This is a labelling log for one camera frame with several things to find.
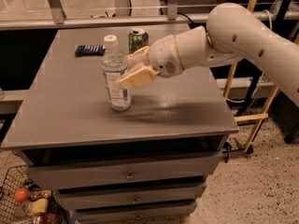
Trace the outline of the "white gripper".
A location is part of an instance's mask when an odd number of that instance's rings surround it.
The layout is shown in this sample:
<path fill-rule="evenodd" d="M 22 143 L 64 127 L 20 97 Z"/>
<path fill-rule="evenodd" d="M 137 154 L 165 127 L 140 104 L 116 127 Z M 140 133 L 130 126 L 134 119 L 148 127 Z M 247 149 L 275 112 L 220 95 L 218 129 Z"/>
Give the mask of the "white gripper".
<path fill-rule="evenodd" d="M 156 40 L 127 56 L 130 69 L 118 80 L 123 89 L 145 86 L 160 77 L 173 77 L 183 72 L 178 57 L 176 38 L 173 35 Z"/>

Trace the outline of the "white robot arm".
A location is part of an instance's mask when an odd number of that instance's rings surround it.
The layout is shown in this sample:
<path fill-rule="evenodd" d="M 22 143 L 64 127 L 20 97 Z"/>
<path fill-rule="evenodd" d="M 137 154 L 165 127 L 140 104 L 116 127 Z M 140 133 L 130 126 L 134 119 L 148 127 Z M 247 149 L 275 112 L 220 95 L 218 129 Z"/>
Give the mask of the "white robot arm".
<path fill-rule="evenodd" d="M 127 56 L 129 71 L 120 89 L 144 86 L 195 66 L 218 67 L 248 60 L 299 105 L 299 46 L 274 33 L 246 8 L 223 3 L 208 14 L 206 26 L 168 35 Z"/>

